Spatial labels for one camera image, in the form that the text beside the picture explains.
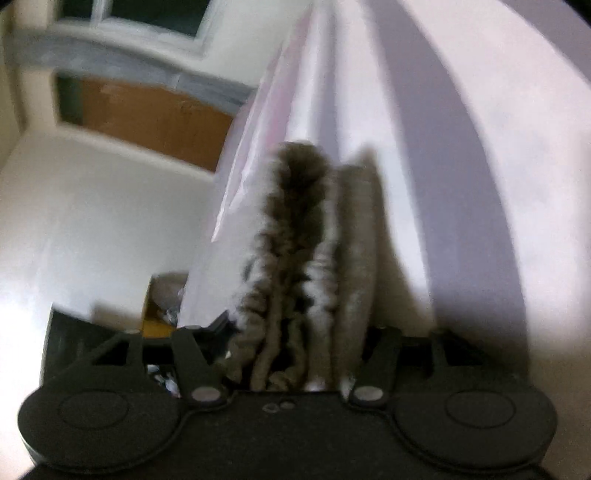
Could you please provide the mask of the striped pink grey bedsheet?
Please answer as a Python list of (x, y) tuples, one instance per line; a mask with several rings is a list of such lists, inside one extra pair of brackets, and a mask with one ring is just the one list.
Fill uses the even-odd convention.
[(233, 123), (181, 307), (231, 306), (250, 178), (281, 145), (375, 154), (370, 320), (487, 345), (549, 392), (590, 389), (590, 26), (564, 1), (315, 5)]

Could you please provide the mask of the dark glass window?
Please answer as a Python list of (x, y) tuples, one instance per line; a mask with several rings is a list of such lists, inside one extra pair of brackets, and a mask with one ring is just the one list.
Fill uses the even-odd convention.
[(56, 23), (199, 55), (222, 6), (221, 1), (58, 1)]

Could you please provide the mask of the grey fleece pants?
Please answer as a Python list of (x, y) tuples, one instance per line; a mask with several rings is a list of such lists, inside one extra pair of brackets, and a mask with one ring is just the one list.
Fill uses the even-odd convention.
[(249, 247), (217, 364), (254, 392), (335, 390), (356, 382), (378, 279), (375, 154), (332, 165), (289, 142), (249, 180), (240, 226)]

